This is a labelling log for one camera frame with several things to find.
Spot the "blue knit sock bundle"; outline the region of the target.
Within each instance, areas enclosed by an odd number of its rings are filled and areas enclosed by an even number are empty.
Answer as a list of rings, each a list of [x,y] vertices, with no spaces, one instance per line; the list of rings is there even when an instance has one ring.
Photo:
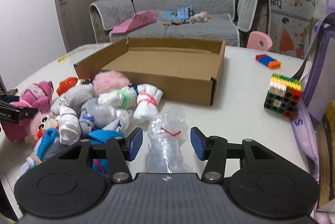
[[[92,145],[97,145],[115,137],[125,137],[125,135],[114,130],[98,129],[86,135],[84,139],[88,139]],[[47,129],[37,141],[31,155],[26,158],[26,162],[22,165],[22,174],[55,156],[66,147],[68,146],[60,143],[59,130],[56,128]]]

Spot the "magenta pink towel bundle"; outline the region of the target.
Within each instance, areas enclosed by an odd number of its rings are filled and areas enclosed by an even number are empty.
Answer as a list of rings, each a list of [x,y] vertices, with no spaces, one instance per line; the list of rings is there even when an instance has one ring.
[[[1,101],[13,106],[36,108],[38,112],[45,113],[50,110],[53,92],[54,88],[51,81],[41,81],[30,84],[19,96],[1,94]],[[28,136],[28,126],[33,118],[23,119],[19,124],[1,119],[1,126],[5,131],[6,137],[11,142],[23,140]]]

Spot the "light blue cloth bundle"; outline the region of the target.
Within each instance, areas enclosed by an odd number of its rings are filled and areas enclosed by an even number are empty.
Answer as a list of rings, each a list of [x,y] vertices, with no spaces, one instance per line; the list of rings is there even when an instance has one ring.
[[[125,133],[130,118],[128,111],[109,105],[99,105],[97,98],[91,98],[81,107],[79,123],[83,136],[103,128]]]

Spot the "clear bubble wrap bundle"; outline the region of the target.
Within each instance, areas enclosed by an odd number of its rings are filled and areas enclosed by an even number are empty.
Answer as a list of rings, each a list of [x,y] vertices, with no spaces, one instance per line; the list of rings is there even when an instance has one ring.
[[[180,106],[158,114],[148,126],[147,172],[193,173],[195,168],[187,164],[180,146],[188,140],[188,127],[184,110]]]

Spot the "white sock green band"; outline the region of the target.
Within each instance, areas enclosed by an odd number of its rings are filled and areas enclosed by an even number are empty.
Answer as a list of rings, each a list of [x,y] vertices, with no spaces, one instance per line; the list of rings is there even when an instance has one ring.
[[[137,90],[134,87],[125,86],[98,97],[99,105],[108,105],[127,110],[137,105]]]

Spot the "white sock red band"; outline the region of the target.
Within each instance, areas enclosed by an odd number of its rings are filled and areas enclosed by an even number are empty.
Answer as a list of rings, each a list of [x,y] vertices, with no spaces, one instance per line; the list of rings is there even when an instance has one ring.
[[[137,85],[137,91],[137,107],[133,118],[138,122],[150,122],[158,115],[158,104],[164,93],[156,86],[148,83]]]

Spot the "orange plastic bag bundle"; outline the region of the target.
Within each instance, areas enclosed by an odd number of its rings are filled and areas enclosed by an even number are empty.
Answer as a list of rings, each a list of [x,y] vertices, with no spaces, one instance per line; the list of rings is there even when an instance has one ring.
[[[58,85],[56,93],[61,96],[63,93],[66,93],[70,88],[74,87],[77,82],[78,78],[76,77],[68,77],[62,80]]]

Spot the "grey sock bundle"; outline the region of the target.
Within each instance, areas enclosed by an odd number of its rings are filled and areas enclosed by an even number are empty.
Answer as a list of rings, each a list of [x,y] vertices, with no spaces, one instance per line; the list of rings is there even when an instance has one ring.
[[[92,83],[76,85],[55,99],[50,107],[50,112],[58,116],[60,114],[60,107],[65,106],[73,109],[79,115],[82,105],[93,97],[94,87]]]

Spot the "pink fluffy keychain toy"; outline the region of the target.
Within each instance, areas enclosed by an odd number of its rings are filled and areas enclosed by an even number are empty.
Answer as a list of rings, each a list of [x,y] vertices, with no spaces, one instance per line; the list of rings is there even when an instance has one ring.
[[[109,93],[110,91],[121,89],[130,84],[122,73],[110,70],[99,72],[93,79],[93,86],[96,95]]]

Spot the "white striped sock bundle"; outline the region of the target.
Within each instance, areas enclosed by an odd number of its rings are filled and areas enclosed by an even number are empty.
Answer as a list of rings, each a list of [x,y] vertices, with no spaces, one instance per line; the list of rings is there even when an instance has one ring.
[[[60,107],[58,126],[60,132],[60,143],[66,146],[71,146],[80,139],[80,122],[76,112],[72,108],[66,106]]]

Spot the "brown cardboard box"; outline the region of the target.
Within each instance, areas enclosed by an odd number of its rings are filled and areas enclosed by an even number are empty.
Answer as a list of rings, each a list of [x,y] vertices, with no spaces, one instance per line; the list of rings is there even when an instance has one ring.
[[[176,102],[212,106],[224,61],[223,40],[121,39],[74,64],[79,78],[115,70],[134,85],[148,83]]]

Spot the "multicolour brick cube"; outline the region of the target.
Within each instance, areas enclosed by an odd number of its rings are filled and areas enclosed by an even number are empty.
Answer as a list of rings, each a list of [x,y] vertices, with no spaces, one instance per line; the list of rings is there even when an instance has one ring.
[[[292,118],[297,113],[301,96],[301,81],[273,73],[263,106],[267,110]]]

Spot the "yellow carton box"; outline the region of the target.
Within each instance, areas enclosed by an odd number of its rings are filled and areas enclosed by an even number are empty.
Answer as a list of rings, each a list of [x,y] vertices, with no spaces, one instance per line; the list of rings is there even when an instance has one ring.
[[[318,209],[334,213],[334,99],[317,126],[316,137],[320,165]]]

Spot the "pink child chair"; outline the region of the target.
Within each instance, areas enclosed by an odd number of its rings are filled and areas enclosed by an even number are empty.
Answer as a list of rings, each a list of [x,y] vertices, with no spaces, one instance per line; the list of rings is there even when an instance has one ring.
[[[270,52],[273,46],[271,37],[260,31],[252,31],[249,35],[246,48]]]

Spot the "grey sofa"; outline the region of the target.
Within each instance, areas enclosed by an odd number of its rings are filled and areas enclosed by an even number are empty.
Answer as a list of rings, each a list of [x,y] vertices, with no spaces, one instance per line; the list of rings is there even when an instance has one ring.
[[[207,22],[169,21],[166,10],[193,6],[193,15],[207,11]],[[155,10],[155,23],[125,34],[113,34],[114,26],[143,10]],[[225,40],[226,45],[246,47],[252,31],[270,33],[269,0],[97,0],[89,6],[95,40],[98,43],[136,38],[205,38]]]

